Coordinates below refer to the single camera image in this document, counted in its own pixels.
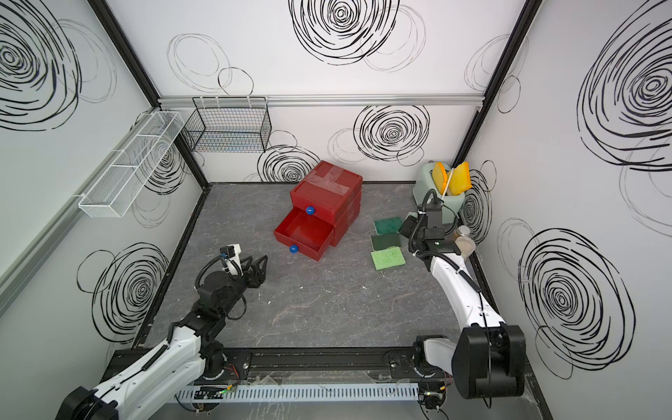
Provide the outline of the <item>red drawer cabinet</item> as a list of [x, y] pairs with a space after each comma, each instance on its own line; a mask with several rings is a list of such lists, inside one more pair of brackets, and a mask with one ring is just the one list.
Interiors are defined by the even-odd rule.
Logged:
[[[360, 177], [361, 175], [352, 173], [340, 166], [335, 166], [327, 161], [320, 161], [315, 168], [301, 180], [301, 182], [306, 181], [317, 187], [323, 187], [330, 191], [334, 191], [335, 193], [345, 195], [345, 185], [352, 185], [355, 180]], [[334, 239], [331, 241], [333, 247], [336, 247], [339, 244], [343, 236], [354, 223], [360, 212], [361, 201], [362, 191], [355, 198], [355, 202], [348, 208], [348, 210], [346, 210], [346, 213], [341, 216], [337, 222], [334, 222], [334, 224], [330, 223], [334, 226]]]

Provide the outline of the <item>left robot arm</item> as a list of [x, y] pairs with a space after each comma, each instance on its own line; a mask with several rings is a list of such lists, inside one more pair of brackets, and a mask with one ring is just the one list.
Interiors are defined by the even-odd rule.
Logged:
[[171, 323], [155, 348], [92, 390], [79, 387], [66, 396], [58, 419], [148, 419], [172, 397], [207, 376], [219, 378], [227, 363], [217, 336], [250, 288], [266, 278], [268, 257], [239, 259], [232, 247], [208, 262], [194, 280], [199, 295], [182, 320]]

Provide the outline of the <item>light green sponge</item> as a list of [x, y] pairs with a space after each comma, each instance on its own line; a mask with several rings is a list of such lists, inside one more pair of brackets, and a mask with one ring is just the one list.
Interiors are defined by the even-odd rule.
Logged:
[[404, 255], [400, 247], [391, 247], [386, 250], [373, 251], [371, 257], [377, 271], [383, 271], [405, 264]]

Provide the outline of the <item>dark green sponge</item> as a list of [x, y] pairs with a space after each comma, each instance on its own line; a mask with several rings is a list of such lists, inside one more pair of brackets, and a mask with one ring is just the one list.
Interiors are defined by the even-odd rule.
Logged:
[[404, 221], [399, 217], [391, 217], [374, 221], [374, 230], [378, 236], [398, 233]]

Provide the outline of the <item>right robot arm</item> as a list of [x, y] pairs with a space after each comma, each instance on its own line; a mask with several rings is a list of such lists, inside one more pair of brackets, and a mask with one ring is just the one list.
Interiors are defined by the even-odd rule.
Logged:
[[411, 225], [409, 252], [439, 283], [460, 325], [460, 337], [455, 342], [441, 335], [417, 337], [416, 369], [421, 374], [442, 370], [465, 399], [489, 403], [520, 397], [527, 359], [524, 333], [505, 322], [468, 273], [460, 249], [446, 238], [442, 207], [440, 201], [426, 201], [418, 206], [418, 216], [404, 223]]

